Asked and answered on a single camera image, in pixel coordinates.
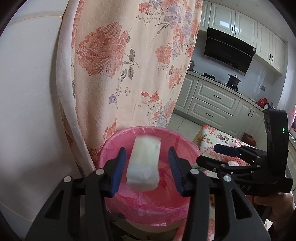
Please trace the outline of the person's right hand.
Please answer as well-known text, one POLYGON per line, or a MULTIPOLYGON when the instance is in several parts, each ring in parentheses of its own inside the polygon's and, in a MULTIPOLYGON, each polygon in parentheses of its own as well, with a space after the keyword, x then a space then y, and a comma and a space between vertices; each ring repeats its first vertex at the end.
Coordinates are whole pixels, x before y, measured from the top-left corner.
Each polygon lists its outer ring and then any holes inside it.
POLYGON ((268 197, 255 196, 254 202, 258 205, 271 207, 271 213, 267 219, 273 222, 276 231, 285 227, 295 211, 292 192, 278 193, 268 197))

